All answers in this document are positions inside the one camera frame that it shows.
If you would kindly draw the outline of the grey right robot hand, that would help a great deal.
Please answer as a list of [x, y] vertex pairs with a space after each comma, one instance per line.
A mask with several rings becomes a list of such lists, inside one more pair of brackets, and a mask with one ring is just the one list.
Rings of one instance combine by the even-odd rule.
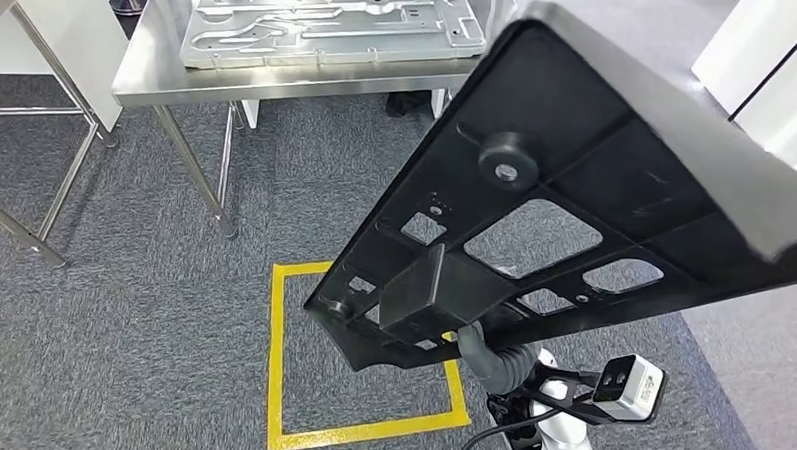
[[503, 359], [485, 344], [479, 322], [464, 325], [457, 331], [458, 348], [465, 364], [486, 391], [501, 394], [507, 382]]

